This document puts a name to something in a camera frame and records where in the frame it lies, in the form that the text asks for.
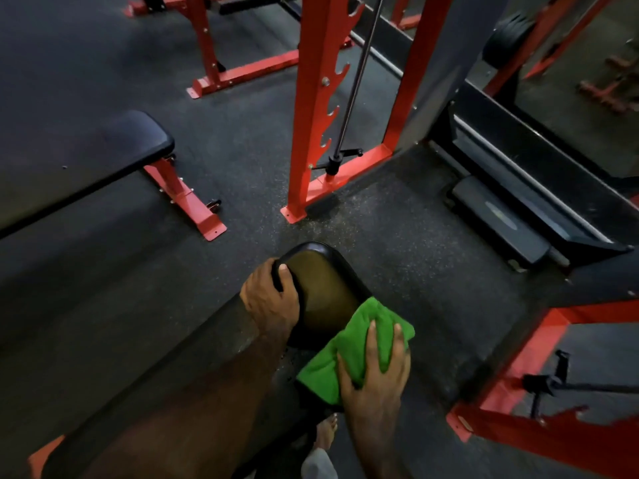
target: gym floor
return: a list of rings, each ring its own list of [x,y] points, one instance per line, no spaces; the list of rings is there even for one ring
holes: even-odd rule
[[[456,175],[434,154],[415,148],[289,225],[279,209],[294,68],[193,101],[185,89],[203,71],[179,14],[130,20],[126,0],[1,3],[0,158],[36,166],[109,116],[145,110],[175,137],[185,182],[223,201],[229,230],[204,241],[133,174],[0,241],[0,476],[27,477],[30,453],[130,384],[260,262],[313,239],[415,325],[397,435],[415,477],[594,477],[488,441],[462,444],[445,423],[460,386],[513,326],[539,317],[563,275],[552,265],[513,272],[443,205]],[[299,25],[277,6],[211,21],[229,68],[297,45]],[[335,103],[345,105],[353,72]],[[344,147],[378,144],[396,88],[370,61]],[[341,477],[362,477],[343,423],[330,454]]]

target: microfiber cloth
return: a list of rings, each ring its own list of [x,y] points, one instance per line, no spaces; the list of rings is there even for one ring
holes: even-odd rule
[[[337,353],[346,364],[353,383],[358,388],[363,385],[366,372],[366,335],[371,321],[376,321],[379,369],[388,370],[393,343],[393,325],[398,322],[404,331],[404,346],[415,336],[412,325],[393,311],[370,297],[357,308],[355,314],[340,331],[307,365],[299,372],[297,379],[310,391],[330,405],[342,403],[337,378]]]

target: foot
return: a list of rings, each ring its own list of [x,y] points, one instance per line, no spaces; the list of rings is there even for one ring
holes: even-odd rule
[[[337,432],[337,414],[333,413],[330,417],[318,423],[317,438],[313,444],[313,450],[324,449],[328,451],[333,439],[335,439],[335,432]]]

